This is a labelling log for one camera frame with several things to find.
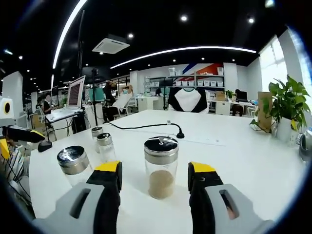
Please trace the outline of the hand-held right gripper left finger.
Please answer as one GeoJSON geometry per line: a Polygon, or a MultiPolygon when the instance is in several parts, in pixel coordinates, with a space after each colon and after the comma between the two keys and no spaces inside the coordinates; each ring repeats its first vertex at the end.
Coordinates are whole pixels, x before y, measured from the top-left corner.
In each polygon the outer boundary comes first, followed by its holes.
{"type": "Polygon", "coordinates": [[[121,161],[103,163],[59,198],[47,218],[32,224],[43,234],[115,234],[121,187],[121,161]]]}

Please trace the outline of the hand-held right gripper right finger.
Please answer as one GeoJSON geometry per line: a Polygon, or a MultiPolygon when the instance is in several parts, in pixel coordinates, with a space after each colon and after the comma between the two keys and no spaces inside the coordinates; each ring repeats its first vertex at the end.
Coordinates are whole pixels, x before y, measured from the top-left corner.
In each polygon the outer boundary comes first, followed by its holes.
{"type": "Polygon", "coordinates": [[[274,225],[261,219],[252,201],[223,183],[208,164],[189,162],[188,190],[194,234],[265,234],[274,225]]]}

